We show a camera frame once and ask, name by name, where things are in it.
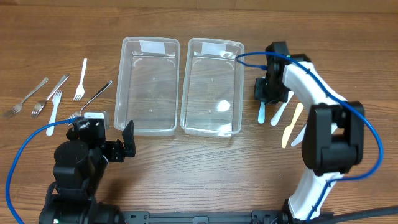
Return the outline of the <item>white plastic knife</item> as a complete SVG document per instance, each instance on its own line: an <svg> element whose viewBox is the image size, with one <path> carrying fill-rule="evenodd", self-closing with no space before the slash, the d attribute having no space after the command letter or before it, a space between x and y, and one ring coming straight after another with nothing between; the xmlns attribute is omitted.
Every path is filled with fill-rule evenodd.
<svg viewBox="0 0 398 224"><path fill-rule="evenodd" d="M281 107L278 109L278 111L276 112L276 114L274 115L274 117L271 119L270 124L271 126L276 126L286 108L286 106L288 105L289 101L291 100L291 98L293 97L294 92L293 91L289 91L288 92L288 98L287 101L282 103Z"/></svg>
<svg viewBox="0 0 398 224"><path fill-rule="evenodd" d="M259 113L258 113L258 117L257 117L257 122L259 124L264 124L265 117L266 117L266 106L265 106L264 102L261 102L260 107L259 107Z"/></svg>

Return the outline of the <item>cream yellow plastic knife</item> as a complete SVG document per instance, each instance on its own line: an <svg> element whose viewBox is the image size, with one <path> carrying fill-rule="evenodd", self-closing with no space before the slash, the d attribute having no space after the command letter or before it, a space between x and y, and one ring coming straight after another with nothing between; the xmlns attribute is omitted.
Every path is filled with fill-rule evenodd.
<svg viewBox="0 0 398 224"><path fill-rule="evenodd" d="M282 135L282 148L286 148L289 137L303 109L304 105L302 103L298 103L290 124L284 129L284 133Z"/></svg>

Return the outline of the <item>dark handled metal fork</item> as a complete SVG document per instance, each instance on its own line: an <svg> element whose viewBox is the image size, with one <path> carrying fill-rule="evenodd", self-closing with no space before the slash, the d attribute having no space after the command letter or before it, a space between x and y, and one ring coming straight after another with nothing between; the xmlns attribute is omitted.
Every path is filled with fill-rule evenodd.
<svg viewBox="0 0 398 224"><path fill-rule="evenodd" d="M97 97L100 96L100 94L102 94L102 92L104 92L109 86L111 86L111 84L113 83L112 80L110 80L109 82L107 82L107 84L105 84L105 86L103 86L94 96L92 96L81 108L79 111L74 112L68 119L72 119L72 118L76 118L76 117L80 117L83 110L93 101L95 100Z"/></svg>

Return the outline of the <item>light blue plastic knife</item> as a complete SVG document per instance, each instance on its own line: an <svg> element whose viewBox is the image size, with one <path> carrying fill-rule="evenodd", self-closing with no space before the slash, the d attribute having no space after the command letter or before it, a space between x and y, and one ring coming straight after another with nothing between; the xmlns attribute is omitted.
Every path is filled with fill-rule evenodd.
<svg viewBox="0 0 398 224"><path fill-rule="evenodd" d="M291 146L294 147L296 145L298 145L299 143L301 143L303 141L303 137L305 134L305 130L306 130L307 125L305 125L303 127L303 129L301 130L301 132L299 132L299 134L297 135L297 137L292 141Z"/></svg>

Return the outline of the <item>white plastic fork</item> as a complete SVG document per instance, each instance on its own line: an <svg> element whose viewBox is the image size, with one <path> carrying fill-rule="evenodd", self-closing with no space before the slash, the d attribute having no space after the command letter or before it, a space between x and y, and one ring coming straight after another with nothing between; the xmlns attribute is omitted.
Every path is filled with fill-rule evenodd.
<svg viewBox="0 0 398 224"><path fill-rule="evenodd" d="M80 82L76 88L76 92L75 92L75 96L73 97L73 101L80 101L83 98L83 95L85 94L85 89L83 87L83 81L85 78L86 66L87 66L87 59L84 58L83 65L81 68Z"/></svg>
<svg viewBox="0 0 398 224"><path fill-rule="evenodd" d="M53 110L52 110L52 114L51 117L49 119L49 124L52 124L54 122L56 122L56 117L57 117L57 110L58 110L58 106L61 102L62 99L62 90L57 90L52 98L52 103L53 103ZM49 128L46 129L46 135L47 136L52 136L54 133L54 126L51 126Z"/></svg>

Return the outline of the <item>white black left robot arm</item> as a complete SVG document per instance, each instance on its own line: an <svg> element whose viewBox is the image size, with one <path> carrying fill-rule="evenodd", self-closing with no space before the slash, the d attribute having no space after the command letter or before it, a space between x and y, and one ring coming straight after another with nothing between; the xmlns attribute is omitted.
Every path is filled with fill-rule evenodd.
<svg viewBox="0 0 398 224"><path fill-rule="evenodd" d="M48 187L39 223L125 224L117 205L97 202L96 191L111 162L136 155L134 122L128 122L122 140L106 140L105 121L77 118L67 141L54 152L55 181Z"/></svg>

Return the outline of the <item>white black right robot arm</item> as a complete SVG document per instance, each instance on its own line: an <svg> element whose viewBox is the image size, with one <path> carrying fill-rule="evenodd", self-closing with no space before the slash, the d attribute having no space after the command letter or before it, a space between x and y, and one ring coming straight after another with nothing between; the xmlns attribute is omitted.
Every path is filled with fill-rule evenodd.
<svg viewBox="0 0 398 224"><path fill-rule="evenodd" d="M364 107L337 94L305 54L290 54L286 42L273 42L262 54L266 71L257 78L254 97L261 103L287 102L289 92L308 111L302 139L306 166L295 192L285 201L279 223L320 219L320 209L337 181L363 158Z"/></svg>

